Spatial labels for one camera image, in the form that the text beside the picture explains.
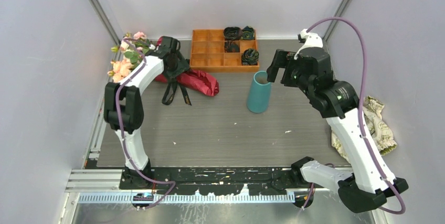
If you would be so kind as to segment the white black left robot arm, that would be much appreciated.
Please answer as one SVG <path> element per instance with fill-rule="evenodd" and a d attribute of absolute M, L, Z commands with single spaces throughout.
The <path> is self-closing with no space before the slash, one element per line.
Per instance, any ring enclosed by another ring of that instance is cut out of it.
<path fill-rule="evenodd" d="M 168 105 L 168 95 L 181 88 L 184 101 L 190 104 L 186 89 L 177 82 L 177 77 L 189 71 L 190 65 L 180 52 L 181 43 L 169 36 L 162 36 L 155 44 L 142 37 L 125 36 L 120 48 L 124 58 L 113 62 L 111 75 L 119 77 L 113 77 L 105 86 L 103 118 L 118 136 L 123 149 L 123 179 L 146 189 L 158 181 L 153 178 L 142 141 L 142 94 L 156 77 L 163 76 L 168 89 L 162 103 Z"/>

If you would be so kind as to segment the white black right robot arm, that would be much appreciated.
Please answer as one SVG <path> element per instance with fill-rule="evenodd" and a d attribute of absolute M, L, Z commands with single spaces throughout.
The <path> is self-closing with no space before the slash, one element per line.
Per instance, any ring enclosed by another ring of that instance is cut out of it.
<path fill-rule="evenodd" d="M 303 188 L 308 183 L 337 193 L 342 203 L 354 213 L 366 212 L 386 203 L 408 189 L 405 179 L 396 177 L 386 166 L 371 140 L 359 97 L 353 86 L 335 79 L 330 55 L 322 48 L 304 48 L 298 52 L 278 49 L 267 68 L 267 80 L 274 82 L 284 69 L 281 83 L 299 88 L 340 139 L 352 171 L 342 173 L 304 157 L 291 166 L 293 184 Z"/>

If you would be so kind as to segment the teal vase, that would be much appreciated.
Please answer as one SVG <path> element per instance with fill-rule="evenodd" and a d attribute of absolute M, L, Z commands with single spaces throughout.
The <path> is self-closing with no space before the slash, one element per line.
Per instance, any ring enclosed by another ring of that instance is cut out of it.
<path fill-rule="evenodd" d="M 271 82 L 268 81 L 266 71 L 258 71 L 252 77 L 248 97 L 247 108 L 252 113 L 263 113 L 269 106 L 271 95 Z"/>

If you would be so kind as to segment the black ribbon gold lettering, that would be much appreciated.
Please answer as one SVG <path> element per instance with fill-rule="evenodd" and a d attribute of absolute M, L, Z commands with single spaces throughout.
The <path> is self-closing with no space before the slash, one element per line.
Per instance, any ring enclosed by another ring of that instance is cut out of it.
<path fill-rule="evenodd" d="M 181 90 L 181 94 L 182 94 L 185 104 L 192 106 L 192 103 L 189 98 L 189 94 L 188 94 L 187 89 L 184 85 L 179 83 L 177 79 L 170 80 L 167 83 L 168 83 L 167 88 L 166 88 L 164 95 L 162 97 L 162 100 L 161 100 L 163 105 L 170 105 L 174 101 L 177 89 L 179 88 Z"/>

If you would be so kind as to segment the pink flower bouquet red wrap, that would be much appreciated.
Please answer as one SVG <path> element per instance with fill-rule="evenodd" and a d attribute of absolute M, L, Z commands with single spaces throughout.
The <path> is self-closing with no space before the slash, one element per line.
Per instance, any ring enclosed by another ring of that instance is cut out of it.
<path fill-rule="evenodd" d="M 112 52 L 123 53 L 122 60 L 110 62 L 111 70 L 107 72 L 107 75 L 112 78 L 112 82 L 118 83 L 128 77 L 142 62 L 139 52 L 148 52 L 150 44 L 156 46 L 157 42 L 154 43 L 149 40 L 142 31 L 134 34 L 126 33 L 120 44 L 111 48 Z M 219 93 L 219 82 L 217 79 L 210 73 L 202 70 L 191 69 L 180 74 L 176 79 L 185 87 L 210 97 L 214 97 Z"/>

